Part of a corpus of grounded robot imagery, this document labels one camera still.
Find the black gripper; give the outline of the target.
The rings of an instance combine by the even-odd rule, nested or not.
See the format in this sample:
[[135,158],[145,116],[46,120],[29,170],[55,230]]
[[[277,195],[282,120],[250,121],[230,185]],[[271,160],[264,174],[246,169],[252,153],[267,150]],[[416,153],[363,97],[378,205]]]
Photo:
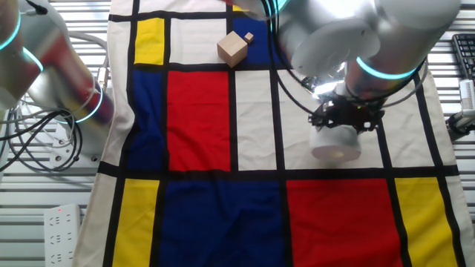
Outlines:
[[336,93],[321,94],[321,105],[308,115],[308,123],[317,128],[327,125],[355,125],[357,134],[374,131],[384,116],[380,104],[368,105]]

